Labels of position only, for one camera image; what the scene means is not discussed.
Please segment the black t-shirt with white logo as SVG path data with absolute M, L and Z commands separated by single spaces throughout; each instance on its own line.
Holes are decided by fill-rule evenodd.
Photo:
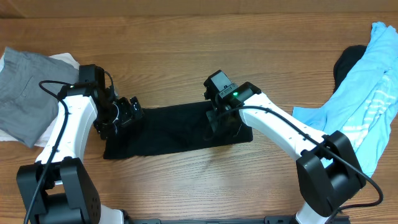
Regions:
M 220 127 L 213 134 L 202 101 L 163 108 L 143 109 L 143 117 L 118 128 L 106 140 L 104 159 L 157 156 L 209 147 L 251 142 L 252 129 L 241 122 Z

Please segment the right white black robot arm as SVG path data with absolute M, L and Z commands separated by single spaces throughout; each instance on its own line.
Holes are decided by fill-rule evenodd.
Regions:
M 305 201 L 292 223 L 329 223 L 337 209 L 362 189 L 365 178 L 349 139 L 340 131 L 327 135 L 311 128 L 273 104 L 249 82 L 204 83 L 220 124 L 230 115 L 267 136 L 296 163 L 300 193 Z

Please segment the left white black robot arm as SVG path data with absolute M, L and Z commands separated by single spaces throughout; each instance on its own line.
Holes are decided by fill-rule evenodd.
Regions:
M 61 82 L 51 93 L 58 115 L 50 139 L 36 161 L 17 172 L 24 223 L 132 223 L 126 211 L 101 203 L 83 165 L 91 128 L 107 139 L 144 115 L 137 98 L 118 98 L 114 85 L 105 85 L 108 76 L 95 64 L 82 65 L 76 83 Z

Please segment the grey folded shorts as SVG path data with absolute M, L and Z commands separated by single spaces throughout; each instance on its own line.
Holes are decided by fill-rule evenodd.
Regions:
M 80 64 L 70 53 L 45 56 L 6 47 L 1 57 L 1 131 L 33 147 L 58 113 L 42 80 L 78 81 Z

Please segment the light blue t-shirt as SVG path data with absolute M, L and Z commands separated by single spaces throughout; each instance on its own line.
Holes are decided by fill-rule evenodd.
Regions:
M 362 171 L 372 176 L 397 114 L 397 31 L 383 22 L 372 24 L 364 55 L 320 108 L 295 107 L 294 118 L 332 134 L 345 134 Z

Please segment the dark navy garment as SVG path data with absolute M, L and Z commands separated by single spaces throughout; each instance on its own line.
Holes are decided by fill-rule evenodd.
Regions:
M 333 78 L 335 81 L 335 92 L 346 78 L 348 72 L 355 66 L 355 64 L 362 58 L 367 47 L 365 45 L 353 45 L 347 47 L 333 67 Z

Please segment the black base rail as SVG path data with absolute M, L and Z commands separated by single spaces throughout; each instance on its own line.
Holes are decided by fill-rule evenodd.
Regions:
M 238 218 L 238 219 L 207 219 L 207 220 L 160 220 L 144 219 L 133 220 L 129 218 L 128 224 L 294 224 L 293 216 L 270 216 L 260 219 Z

